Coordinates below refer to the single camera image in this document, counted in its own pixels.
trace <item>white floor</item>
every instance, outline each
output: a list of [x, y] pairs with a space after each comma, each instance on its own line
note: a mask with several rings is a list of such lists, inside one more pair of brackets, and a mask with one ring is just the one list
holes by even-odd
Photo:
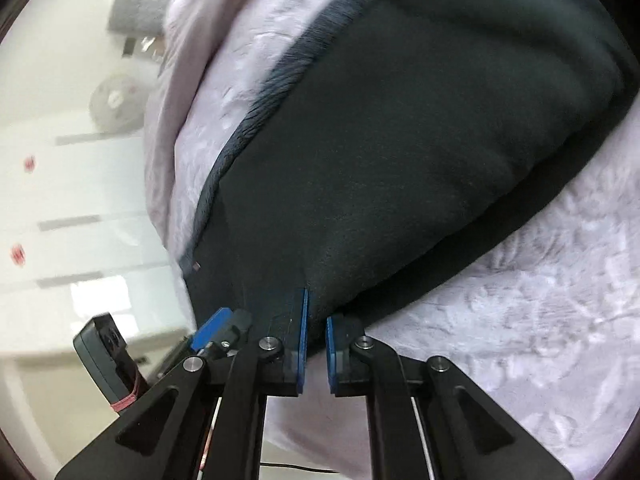
[[[49, 377], [56, 368], [47, 368], [47, 375], [38, 366], [55, 356], [68, 358], [72, 337], [91, 316], [113, 312], [127, 338], [188, 323], [184, 291], [175, 286], [145, 212], [142, 138], [100, 138], [88, 115], [90, 96], [103, 79], [124, 72], [152, 83], [158, 70], [149, 62], [122, 59], [124, 38], [106, 31], [111, 1], [32, 0], [0, 44], [0, 375], [13, 370], [15, 377], [22, 375], [12, 384], [31, 388], [22, 409], [33, 415], [31, 430], [41, 434], [42, 446], [43, 428], [60, 425], [40, 387], [41, 379], [56, 382]], [[30, 156], [33, 173], [23, 166]], [[10, 257], [17, 244], [24, 248], [23, 266]], [[18, 370], [16, 363], [26, 356], [35, 364]], [[69, 370], [75, 376], [76, 369]], [[68, 382], [62, 377], [59, 383]], [[82, 420], [93, 417], [104, 425], [112, 419], [102, 408], [91, 415], [90, 402], [78, 404]], [[20, 453], [20, 428], [12, 429], [2, 413], [0, 427], [10, 441], [16, 436], [12, 444]], [[56, 435], [68, 439], [68, 446], [58, 442], [53, 450], [39, 450], [44, 462], [62, 460], [57, 448], [88, 443], [93, 430], [73, 433], [77, 427], [67, 424]], [[42, 457], [22, 458], [28, 465], [43, 463]], [[262, 460], [314, 466], [269, 443]], [[34, 465], [32, 472], [49, 480], [51, 467]], [[342, 478], [272, 467], [260, 477]]]

